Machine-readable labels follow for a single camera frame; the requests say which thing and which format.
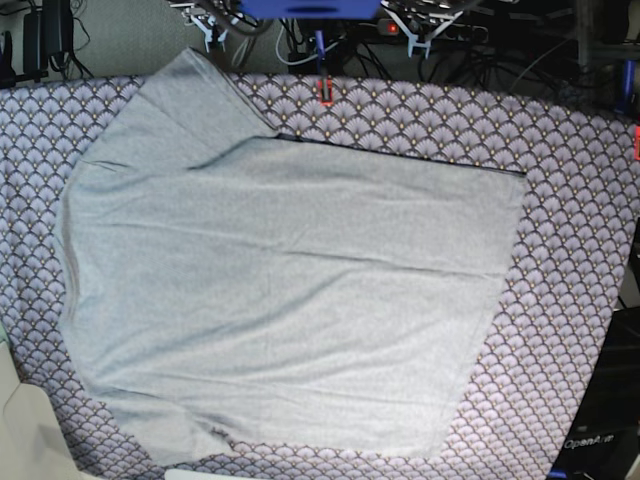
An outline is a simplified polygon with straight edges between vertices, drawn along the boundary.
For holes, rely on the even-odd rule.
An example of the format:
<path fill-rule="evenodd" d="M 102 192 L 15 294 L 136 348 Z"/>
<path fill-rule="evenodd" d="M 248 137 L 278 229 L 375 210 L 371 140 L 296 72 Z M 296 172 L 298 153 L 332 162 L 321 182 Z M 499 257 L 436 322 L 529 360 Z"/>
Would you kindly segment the black OpenArm box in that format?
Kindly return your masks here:
<path fill-rule="evenodd" d="M 639 309 L 614 313 L 558 462 L 585 479 L 623 479 L 639 455 Z"/>

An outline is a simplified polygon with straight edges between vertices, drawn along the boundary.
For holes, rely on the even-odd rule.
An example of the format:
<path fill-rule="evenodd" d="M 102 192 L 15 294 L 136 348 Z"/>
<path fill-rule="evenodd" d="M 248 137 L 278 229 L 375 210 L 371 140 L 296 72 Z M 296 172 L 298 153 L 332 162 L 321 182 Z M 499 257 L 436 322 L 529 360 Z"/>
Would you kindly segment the black power strip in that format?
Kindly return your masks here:
<path fill-rule="evenodd" d="M 409 43 L 426 44 L 441 36 L 445 39 L 469 39 L 476 33 L 486 34 L 484 27 L 467 25 L 461 19 L 429 17 L 424 22 L 409 19 L 381 18 L 373 23 L 380 35 L 407 38 Z"/>

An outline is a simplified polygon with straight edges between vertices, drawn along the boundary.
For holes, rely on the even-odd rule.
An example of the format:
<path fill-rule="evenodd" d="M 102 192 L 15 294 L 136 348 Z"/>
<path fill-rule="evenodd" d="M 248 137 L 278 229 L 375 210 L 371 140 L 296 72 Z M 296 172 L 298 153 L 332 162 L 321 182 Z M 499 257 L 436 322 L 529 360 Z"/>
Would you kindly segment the white board at corner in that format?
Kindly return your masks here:
<path fill-rule="evenodd" d="M 79 477 L 47 394 L 19 380 L 5 342 L 1 344 L 1 477 Z"/>

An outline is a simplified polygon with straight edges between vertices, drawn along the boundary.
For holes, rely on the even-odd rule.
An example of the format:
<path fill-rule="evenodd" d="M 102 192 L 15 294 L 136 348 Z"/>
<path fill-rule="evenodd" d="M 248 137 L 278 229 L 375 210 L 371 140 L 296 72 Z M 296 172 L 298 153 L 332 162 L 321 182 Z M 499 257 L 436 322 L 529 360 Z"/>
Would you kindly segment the light grey T-shirt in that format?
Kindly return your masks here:
<path fill-rule="evenodd" d="M 154 462 L 232 441 L 429 458 L 492 323 L 524 177 L 283 139 L 205 57 L 149 78 L 54 229 L 82 384 Z"/>

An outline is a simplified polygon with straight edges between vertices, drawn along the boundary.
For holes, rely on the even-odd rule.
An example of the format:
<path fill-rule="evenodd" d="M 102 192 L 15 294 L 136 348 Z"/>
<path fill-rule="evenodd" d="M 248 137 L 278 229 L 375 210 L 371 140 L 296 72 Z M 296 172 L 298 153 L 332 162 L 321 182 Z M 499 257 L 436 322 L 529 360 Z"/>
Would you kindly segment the red black table clamp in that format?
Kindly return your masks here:
<path fill-rule="evenodd" d="M 330 77 L 322 76 L 318 81 L 318 93 L 320 103 L 324 106 L 333 104 L 333 87 Z"/>

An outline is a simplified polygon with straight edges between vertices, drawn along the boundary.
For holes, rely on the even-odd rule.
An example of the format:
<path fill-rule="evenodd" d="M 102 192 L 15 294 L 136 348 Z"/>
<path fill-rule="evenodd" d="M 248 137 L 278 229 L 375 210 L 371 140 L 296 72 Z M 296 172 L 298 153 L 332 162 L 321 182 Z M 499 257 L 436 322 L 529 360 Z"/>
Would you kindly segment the fan-patterned purple tablecloth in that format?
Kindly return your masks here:
<path fill-rule="evenodd" d="M 525 175 L 513 264 L 442 452 L 429 460 L 235 443 L 196 471 L 273 479 L 541 479 L 558 456 L 611 322 L 639 217 L 635 127 L 479 89 L 240 75 L 281 132 Z M 82 389 L 57 327 L 59 195 L 78 156 L 140 87 L 118 77 L 1 94 L 1 323 L 20 377 L 43 389 L 80 470 L 163 469 Z"/>

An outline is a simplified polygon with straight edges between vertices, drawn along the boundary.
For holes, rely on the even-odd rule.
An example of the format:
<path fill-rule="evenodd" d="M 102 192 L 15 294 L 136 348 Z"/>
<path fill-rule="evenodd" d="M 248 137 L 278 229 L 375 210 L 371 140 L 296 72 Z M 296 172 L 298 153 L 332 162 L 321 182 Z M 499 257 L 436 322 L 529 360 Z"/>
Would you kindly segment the red clamp at right edge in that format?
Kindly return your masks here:
<path fill-rule="evenodd" d="M 637 125 L 634 131 L 634 159 L 640 160 L 640 126 Z"/>

